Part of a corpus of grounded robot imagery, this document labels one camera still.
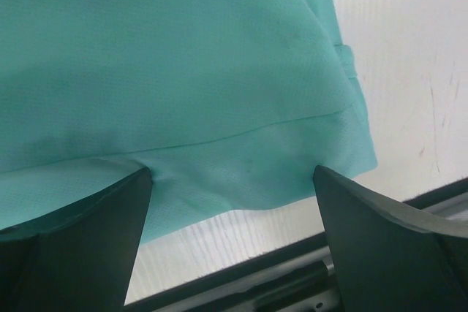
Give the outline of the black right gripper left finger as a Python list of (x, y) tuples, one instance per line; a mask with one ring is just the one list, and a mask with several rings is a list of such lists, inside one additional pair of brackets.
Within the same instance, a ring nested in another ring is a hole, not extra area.
[(2, 311), (122, 311), (151, 198), (144, 167), (1, 231)]

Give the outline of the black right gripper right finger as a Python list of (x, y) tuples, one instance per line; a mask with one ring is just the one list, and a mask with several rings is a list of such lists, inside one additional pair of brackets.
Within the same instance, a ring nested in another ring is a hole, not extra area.
[(314, 187), (346, 311), (466, 311), (467, 225), (318, 166)]

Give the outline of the teal t shirt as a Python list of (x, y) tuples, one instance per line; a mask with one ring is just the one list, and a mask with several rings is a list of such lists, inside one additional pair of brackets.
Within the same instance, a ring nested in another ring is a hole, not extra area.
[(1, 0), (1, 225), (153, 175), (144, 241), (377, 164), (333, 0)]

